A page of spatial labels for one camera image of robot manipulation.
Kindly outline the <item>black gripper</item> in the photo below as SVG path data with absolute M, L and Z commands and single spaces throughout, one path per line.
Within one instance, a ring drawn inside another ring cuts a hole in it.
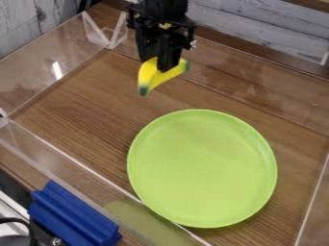
M 195 22 L 186 16 L 188 0 L 127 0 L 127 26 L 135 31 L 142 62 L 158 57 L 160 72 L 180 60 L 180 49 L 195 46 Z

